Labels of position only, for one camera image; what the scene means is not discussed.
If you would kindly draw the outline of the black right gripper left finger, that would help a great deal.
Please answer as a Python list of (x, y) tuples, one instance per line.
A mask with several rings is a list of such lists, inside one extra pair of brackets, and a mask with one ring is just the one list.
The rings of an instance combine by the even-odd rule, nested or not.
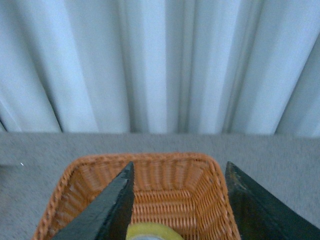
[(54, 240), (124, 240), (134, 203), (134, 164), (129, 162)]

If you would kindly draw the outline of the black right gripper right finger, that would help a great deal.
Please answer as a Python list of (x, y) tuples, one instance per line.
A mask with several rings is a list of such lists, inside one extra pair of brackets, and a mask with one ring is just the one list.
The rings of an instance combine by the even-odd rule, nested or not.
[(320, 229), (254, 181), (232, 162), (225, 180), (242, 240), (318, 240)]

